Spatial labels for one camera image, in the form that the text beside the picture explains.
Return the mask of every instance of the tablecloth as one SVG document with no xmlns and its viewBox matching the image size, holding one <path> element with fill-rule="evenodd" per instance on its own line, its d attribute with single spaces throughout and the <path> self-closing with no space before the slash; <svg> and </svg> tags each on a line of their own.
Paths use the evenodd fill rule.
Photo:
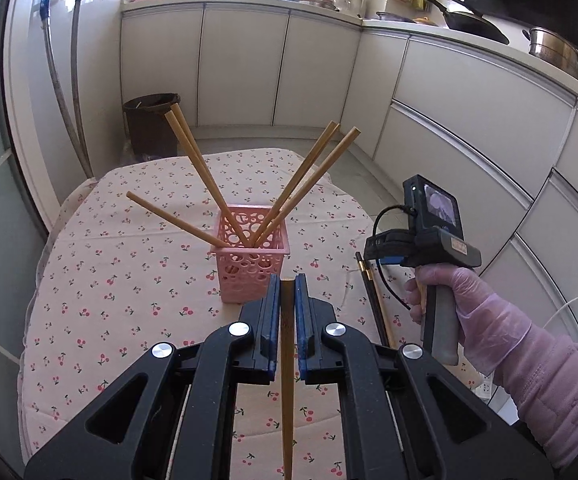
<svg viewBox="0 0 578 480">
<path fill-rule="evenodd" d="M 227 203 L 268 205 L 302 158 L 261 149 L 205 160 Z M 114 170 L 79 195 L 86 199 L 54 241 L 28 316 L 19 392 L 26 458 L 150 346 L 201 342 L 239 316 L 239 305 L 221 302 L 209 246 L 130 202 L 128 190 L 207 231 L 215 224 L 218 208 L 186 157 Z M 377 342 L 354 257 L 370 228 L 358 202 L 324 176 L 287 217 L 291 255 L 282 274 L 304 272 L 312 297 Z M 407 274 L 389 278 L 397 291 Z M 397 338 L 418 342 L 405 309 L 383 297 Z M 295 387 L 294 477 L 344 479 L 336 388 Z M 282 477 L 279 392 L 279 382 L 239 386 L 233 479 Z"/>
</svg>

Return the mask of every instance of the display screen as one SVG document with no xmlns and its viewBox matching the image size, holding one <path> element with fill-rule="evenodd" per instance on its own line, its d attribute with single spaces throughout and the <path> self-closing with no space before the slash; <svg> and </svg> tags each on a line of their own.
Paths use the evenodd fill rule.
<svg viewBox="0 0 578 480">
<path fill-rule="evenodd" d="M 425 184 L 425 197 L 427 199 L 427 211 L 457 227 L 454 203 L 451 198 L 429 184 Z"/>
</svg>

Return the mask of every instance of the hand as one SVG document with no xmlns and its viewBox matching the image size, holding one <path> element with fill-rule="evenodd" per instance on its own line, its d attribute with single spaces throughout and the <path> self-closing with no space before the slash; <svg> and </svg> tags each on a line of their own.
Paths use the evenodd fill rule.
<svg viewBox="0 0 578 480">
<path fill-rule="evenodd" d="M 418 267 L 416 279 L 422 285 L 452 288 L 464 355 L 485 375 L 495 370 L 531 327 L 531 320 L 518 307 L 499 297 L 472 270 L 448 264 L 430 265 Z M 406 301 L 413 305 L 411 318 L 420 323 L 422 308 L 416 279 L 405 283 Z"/>
<path fill-rule="evenodd" d="M 412 306 L 409 314 L 414 322 L 418 324 L 422 320 L 422 307 L 420 306 L 420 291 L 416 280 L 418 280 L 420 285 L 450 286 L 454 291 L 458 311 L 465 315 L 470 314 L 477 306 L 494 294 L 493 289 L 471 269 L 449 264 L 418 267 L 416 269 L 416 278 L 412 278 L 405 283 L 405 290 L 407 290 L 405 301 Z"/>
</svg>

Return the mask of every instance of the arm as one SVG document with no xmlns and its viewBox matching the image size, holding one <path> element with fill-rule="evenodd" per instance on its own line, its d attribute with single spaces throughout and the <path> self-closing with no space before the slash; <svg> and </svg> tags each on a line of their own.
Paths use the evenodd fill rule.
<svg viewBox="0 0 578 480">
<path fill-rule="evenodd" d="M 552 465 L 570 464 L 578 455 L 578 344 L 531 323 L 471 270 L 427 266 L 416 269 L 416 278 L 424 285 L 451 286 L 467 359 L 484 374 L 496 370 L 495 383 L 509 392 Z M 405 288 L 418 322 L 415 280 Z"/>
</svg>

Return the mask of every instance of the metal screw cap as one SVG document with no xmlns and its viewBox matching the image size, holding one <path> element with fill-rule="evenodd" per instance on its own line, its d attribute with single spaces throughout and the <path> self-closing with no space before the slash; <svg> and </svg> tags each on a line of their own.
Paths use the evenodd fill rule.
<svg viewBox="0 0 578 480">
<path fill-rule="evenodd" d="M 249 331 L 249 326 L 242 321 L 238 321 L 236 323 L 231 323 L 229 325 L 229 333 L 231 335 L 240 336 L 245 335 Z"/>
<path fill-rule="evenodd" d="M 163 357 L 168 357 L 173 352 L 173 346 L 169 343 L 158 343 L 151 349 L 151 353 L 154 357 L 161 359 Z"/>
<path fill-rule="evenodd" d="M 343 335 L 347 331 L 347 327 L 345 327 L 342 323 L 329 323 L 325 327 L 325 332 L 329 335 Z"/>
<path fill-rule="evenodd" d="M 422 348 L 418 345 L 414 345 L 410 343 L 409 345 L 405 345 L 402 349 L 402 354 L 407 359 L 420 359 L 422 357 Z"/>
</svg>

